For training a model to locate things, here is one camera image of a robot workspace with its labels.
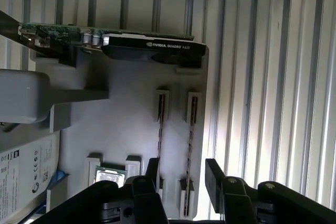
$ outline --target circuit board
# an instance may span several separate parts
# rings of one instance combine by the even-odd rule
[[[156,38],[166,38],[166,39],[178,39],[178,40],[189,40],[194,39],[193,36],[187,35],[173,35],[173,34],[161,34],[153,32],[144,31],[130,31],[130,30],[120,30],[120,29],[109,29],[109,28],[97,28],[97,27],[81,27],[74,25],[52,25],[52,24],[40,24],[40,23],[20,23],[20,30],[22,33],[25,31],[42,31],[46,35],[50,36],[52,39],[57,40],[62,44],[72,44],[74,41],[78,40],[82,34],[91,34],[98,37],[104,34],[136,34],[143,35],[147,37]]]

